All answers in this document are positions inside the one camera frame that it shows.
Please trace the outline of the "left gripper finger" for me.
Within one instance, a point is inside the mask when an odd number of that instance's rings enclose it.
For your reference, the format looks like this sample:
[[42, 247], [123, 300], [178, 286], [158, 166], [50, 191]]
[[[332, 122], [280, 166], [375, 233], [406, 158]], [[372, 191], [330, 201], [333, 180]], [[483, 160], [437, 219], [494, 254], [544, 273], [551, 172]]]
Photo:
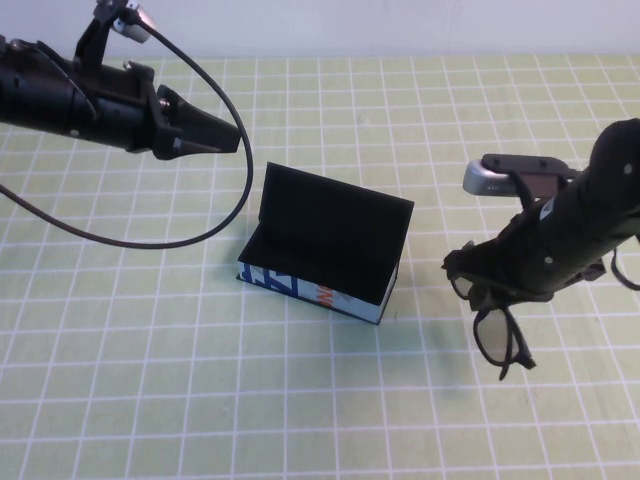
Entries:
[[185, 139], [197, 144], [238, 144], [240, 130], [221, 118], [192, 105], [166, 85], [160, 85], [161, 112], [172, 127], [185, 134]]
[[231, 154], [238, 150], [238, 143], [225, 145], [205, 145], [194, 142], [183, 142], [181, 144], [181, 155], [198, 155], [198, 154]]

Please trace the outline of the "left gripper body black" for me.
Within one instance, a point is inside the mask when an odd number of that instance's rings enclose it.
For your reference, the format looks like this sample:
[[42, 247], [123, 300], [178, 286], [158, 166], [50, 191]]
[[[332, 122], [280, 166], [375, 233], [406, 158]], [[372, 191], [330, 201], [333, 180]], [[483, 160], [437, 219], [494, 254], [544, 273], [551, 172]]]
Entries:
[[74, 95], [73, 131], [89, 142], [128, 153], [150, 151], [159, 160], [183, 154], [184, 132], [178, 122], [182, 98], [165, 85], [154, 85], [155, 71], [139, 63], [122, 70], [103, 66], [83, 85], [91, 102]]

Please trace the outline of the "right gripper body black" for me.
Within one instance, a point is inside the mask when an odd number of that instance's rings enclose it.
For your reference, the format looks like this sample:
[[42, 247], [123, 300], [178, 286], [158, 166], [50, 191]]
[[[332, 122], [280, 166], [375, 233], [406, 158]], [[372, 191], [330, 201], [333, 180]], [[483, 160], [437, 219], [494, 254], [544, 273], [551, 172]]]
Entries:
[[473, 289], [514, 302], [545, 301], [601, 275], [608, 252], [609, 204], [586, 191], [561, 191], [473, 248]]

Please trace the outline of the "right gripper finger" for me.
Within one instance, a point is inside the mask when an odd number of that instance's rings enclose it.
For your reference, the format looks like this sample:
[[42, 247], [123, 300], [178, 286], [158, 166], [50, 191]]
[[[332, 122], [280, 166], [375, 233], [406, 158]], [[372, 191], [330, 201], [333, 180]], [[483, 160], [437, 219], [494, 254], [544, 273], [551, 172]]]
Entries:
[[479, 279], [484, 275], [482, 253], [484, 244], [468, 241], [460, 249], [450, 251], [443, 259], [441, 268], [448, 279]]
[[487, 286], [472, 286], [468, 292], [468, 302], [472, 312], [491, 311], [494, 309], [491, 289]]

